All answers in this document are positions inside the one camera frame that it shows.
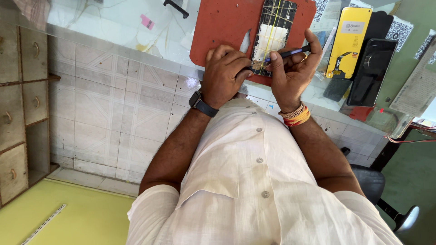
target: black office chair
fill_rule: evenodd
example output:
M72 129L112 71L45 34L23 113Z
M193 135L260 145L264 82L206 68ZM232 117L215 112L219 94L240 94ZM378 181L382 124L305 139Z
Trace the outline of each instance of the black office chair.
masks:
M381 172L356 164L350 164L350 166L366 198L372 204L378 205L395 221L396 226L393 232L400 233L410 229L418 217L419 207L412 206L405 215L400 214L380 198L385 188L385 177Z

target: wristwatch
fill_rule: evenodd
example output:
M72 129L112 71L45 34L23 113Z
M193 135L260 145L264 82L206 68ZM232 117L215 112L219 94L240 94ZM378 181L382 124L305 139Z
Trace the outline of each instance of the wristwatch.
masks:
M217 109L210 107L201 100L201 93L199 91L194 92L192 97L189 99L189 105L191 108L196 108L209 117L214 117L218 113Z

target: wooden cabinet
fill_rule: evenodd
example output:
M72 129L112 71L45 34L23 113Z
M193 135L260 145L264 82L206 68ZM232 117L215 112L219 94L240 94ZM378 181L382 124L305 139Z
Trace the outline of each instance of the wooden cabinet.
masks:
M17 27L0 24L0 84L18 81Z
M0 151L24 141L21 84L0 87Z
M0 21L0 208L50 172L47 35Z
M23 81L47 79L47 34L20 28Z
M0 155L0 196L9 202L28 187L26 148L21 144Z
M23 84L26 125L47 118L48 81Z

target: blue screwdriver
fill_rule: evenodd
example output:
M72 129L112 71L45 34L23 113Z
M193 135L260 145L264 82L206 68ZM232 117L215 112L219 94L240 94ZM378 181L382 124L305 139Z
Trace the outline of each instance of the blue screwdriver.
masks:
M307 52L307 51L310 52L310 44L308 44L308 45L306 45L306 46L304 46L302 48L296 49L296 50L283 52L283 53L280 54L280 56L282 56L282 58L287 58L287 57L289 57L289 56L291 56L293 54L300 53L300 52ZM269 61L271 61L271 58L266 58L265 60L258 61L256 63L253 63L252 65L263 63L263 62L269 62Z

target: fingernail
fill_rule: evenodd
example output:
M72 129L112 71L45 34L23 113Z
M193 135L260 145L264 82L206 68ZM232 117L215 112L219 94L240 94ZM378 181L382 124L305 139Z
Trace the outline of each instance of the fingernail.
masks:
M277 55L275 53L269 54L269 57L271 58L272 61L277 59Z

